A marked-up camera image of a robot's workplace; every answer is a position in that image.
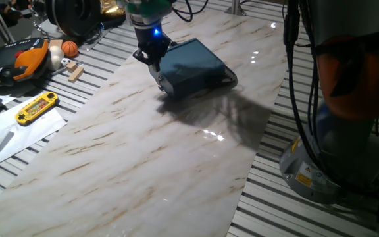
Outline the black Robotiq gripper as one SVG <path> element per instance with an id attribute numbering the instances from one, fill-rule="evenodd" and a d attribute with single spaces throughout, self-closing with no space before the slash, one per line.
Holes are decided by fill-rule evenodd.
<path id="1" fill-rule="evenodd" d="M 161 59 L 169 48 L 171 39 L 163 32 L 160 24 L 134 28 L 138 40 L 138 49 L 132 56 L 149 66 L 150 74 L 161 72 Z"/>

